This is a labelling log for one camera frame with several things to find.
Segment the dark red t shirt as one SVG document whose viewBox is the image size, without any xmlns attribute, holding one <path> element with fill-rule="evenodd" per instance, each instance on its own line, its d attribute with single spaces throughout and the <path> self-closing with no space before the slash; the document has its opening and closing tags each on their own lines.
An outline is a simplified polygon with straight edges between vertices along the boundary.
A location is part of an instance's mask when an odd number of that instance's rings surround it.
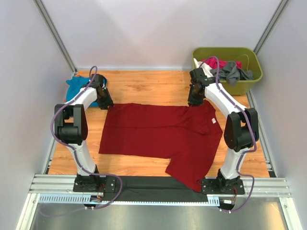
<svg viewBox="0 0 307 230">
<path fill-rule="evenodd" d="M 165 172 L 200 192 L 223 131 L 214 107 L 116 104 L 106 115 L 100 154 L 170 159 Z"/>
</svg>

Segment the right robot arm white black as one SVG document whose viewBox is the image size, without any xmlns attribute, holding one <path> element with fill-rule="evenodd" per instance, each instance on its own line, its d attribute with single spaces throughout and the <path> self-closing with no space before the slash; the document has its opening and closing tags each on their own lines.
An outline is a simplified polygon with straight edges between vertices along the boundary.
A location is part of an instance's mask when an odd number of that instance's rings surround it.
<svg viewBox="0 0 307 230">
<path fill-rule="evenodd" d="M 190 71 L 188 103 L 198 106 L 209 99 L 226 117 L 224 140 L 227 153 L 215 179 L 202 179 L 205 193 L 243 193 L 240 169 L 247 153 L 254 152 L 259 140 L 258 113 L 237 102 L 222 86 L 218 76 L 208 77 L 202 68 Z"/>
</svg>

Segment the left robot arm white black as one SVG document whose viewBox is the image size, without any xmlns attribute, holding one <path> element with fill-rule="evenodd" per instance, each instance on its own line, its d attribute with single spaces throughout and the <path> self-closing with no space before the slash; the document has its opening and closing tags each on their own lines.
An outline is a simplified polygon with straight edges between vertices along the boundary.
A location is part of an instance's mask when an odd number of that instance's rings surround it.
<svg viewBox="0 0 307 230">
<path fill-rule="evenodd" d="M 102 182 L 86 143 L 88 125 L 85 111 L 92 103 L 96 103 L 101 110 L 107 110 L 114 103 L 103 75 L 96 73 L 87 80 L 74 97 L 65 104 L 55 106 L 51 132 L 55 140 L 66 146 L 73 155 L 77 165 L 75 185 L 96 192 Z"/>
</svg>

